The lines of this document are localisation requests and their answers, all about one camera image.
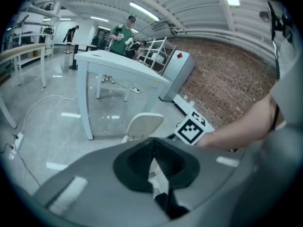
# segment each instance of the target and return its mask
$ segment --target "floor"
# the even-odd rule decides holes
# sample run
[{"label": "floor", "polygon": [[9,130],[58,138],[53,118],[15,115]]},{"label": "floor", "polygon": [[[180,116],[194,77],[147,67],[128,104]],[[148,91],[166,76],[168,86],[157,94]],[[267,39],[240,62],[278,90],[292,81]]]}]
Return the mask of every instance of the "floor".
[{"label": "floor", "polygon": [[[77,96],[77,71],[68,69],[71,64],[72,54],[59,52],[46,58],[46,88],[42,87],[40,61],[22,69],[24,82],[21,86],[16,85],[13,75],[0,87],[4,103],[18,125],[15,130],[12,129],[0,113],[1,150],[6,143],[14,143],[12,134],[21,132],[26,113],[34,103],[50,95],[71,99]],[[101,85],[101,98],[96,99],[97,74],[89,75],[89,109],[94,140],[87,140],[77,99],[50,97],[31,110],[26,119],[25,137],[19,154],[40,185],[58,172],[54,168],[64,168],[89,152],[121,143],[130,120],[141,113],[149,94],[148,88],[136,85],[142,93],[131,93],[128,102],[124,102],[126,85],[124,80],[116,80],[116,84],[106,82]],[[159,99],[152,112],[165,117],[161,127],[153,134],[155,137],[168,136],[184,119],[172,103]],[[10,152],[7,147],[5,153],[0,155],[9,177],[33,194],[38,189],[37,183],[18,156],[9,159]]]}]

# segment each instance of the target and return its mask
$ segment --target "black cap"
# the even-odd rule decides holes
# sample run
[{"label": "black cap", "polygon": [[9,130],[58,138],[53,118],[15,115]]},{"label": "black cap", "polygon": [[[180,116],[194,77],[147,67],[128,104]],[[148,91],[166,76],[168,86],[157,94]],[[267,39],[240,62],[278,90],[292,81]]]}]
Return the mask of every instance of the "black cap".
[{"label": "black cap", "polygon": [[131,20],[131,23],[136,22],[136,17],[135,17],[135,16],[133,16],[133,15],[128,16],[128,18],[127,18],[127,19],[130,19],[130,20]]}]

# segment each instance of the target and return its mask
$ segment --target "white cable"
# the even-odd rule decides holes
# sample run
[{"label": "white cable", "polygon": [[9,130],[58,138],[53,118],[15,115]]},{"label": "white cable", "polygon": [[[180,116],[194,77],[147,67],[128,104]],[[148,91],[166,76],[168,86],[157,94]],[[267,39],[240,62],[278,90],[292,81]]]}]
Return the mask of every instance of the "white cable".
[{"label": "white cable", "polygon": [[72,100],[75,100],[75,99],[77,98],[77,97],[68,98],[68,97],[61,97],[60,95],[51,95],[51,96],[46,96],[46,97],[40,99],[40,100],[39,100],[38,102],[36,102],[36,103],[29,109],[29,111],[26,113],[26,115],[25,115],[25,117],[24,117],[24,121],[23,121],[23,128],[22,128],[21,134],[23,134],[23,131],[24,131],[24,129],[25,129],[25,121],[26,121],[26,119],[27,119],[27,116],[28,116],[29,112],[33,109],[33,107],[36,106],[36,104],[40,103],[42,100],[44,100],[44,99],[46,99],[46,98],[48,98],[48,97],[59,97],[59,98],[61,98],[62,100],[71,100],[71,101],[72,101]]}]

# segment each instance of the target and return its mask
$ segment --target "ceiling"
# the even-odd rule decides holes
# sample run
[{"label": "ceiling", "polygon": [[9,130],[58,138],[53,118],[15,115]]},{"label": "ceiling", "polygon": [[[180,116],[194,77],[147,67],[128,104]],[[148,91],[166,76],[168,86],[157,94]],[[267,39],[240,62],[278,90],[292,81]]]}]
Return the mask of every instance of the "ceiling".
[{"label": "ceiling", "polygon": [[[98,23],[112,28],[124,23],[132,14],[137,20],[134,29],[136,37],[172,36],[168,28],[154,32],[152,28],[160,23],[175,27],[177,36],[204,37],[220,40],[247,49],[269,62],[274,63],[270,24],[259,18],[260,11],[267,11],[267,0],[240,0],[239,7],[231,7],[226,0],[57,0],[75,15],[90,19],[102,17],[109,22]],[[155,22],[141,11],[131,7],[137,3],[160,18]],[[281,14],[281,6],[273,3],[276,14]],[[280,45],[282,36],[277,33]]]}]

